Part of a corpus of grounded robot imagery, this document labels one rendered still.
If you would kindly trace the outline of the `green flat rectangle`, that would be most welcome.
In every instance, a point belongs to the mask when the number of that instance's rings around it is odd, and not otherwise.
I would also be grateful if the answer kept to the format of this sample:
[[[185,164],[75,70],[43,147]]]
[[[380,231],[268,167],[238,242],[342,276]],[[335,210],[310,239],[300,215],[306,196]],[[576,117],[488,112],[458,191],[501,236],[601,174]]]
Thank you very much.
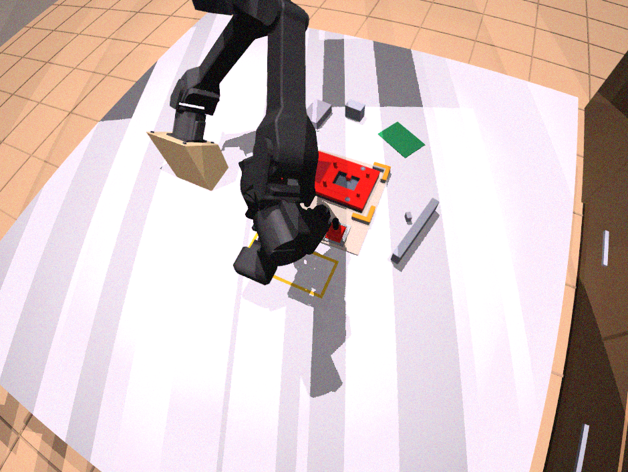
[[[404,128],[399,122],[393,123],[390,127],[382,130],[379,134],[389,145],[397,150],[404,158],[425,144],[407,128]]]

